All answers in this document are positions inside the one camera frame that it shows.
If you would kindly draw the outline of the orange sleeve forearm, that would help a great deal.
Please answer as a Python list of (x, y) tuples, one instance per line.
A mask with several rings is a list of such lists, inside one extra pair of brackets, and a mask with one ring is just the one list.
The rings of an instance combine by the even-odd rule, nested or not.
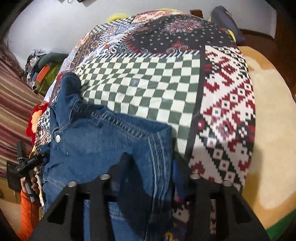
[(40, 200), (30, 201), (30, 197), (21, 191), (21, 230), (18, 233), (20, 240), (29, 240), (39, 223)]

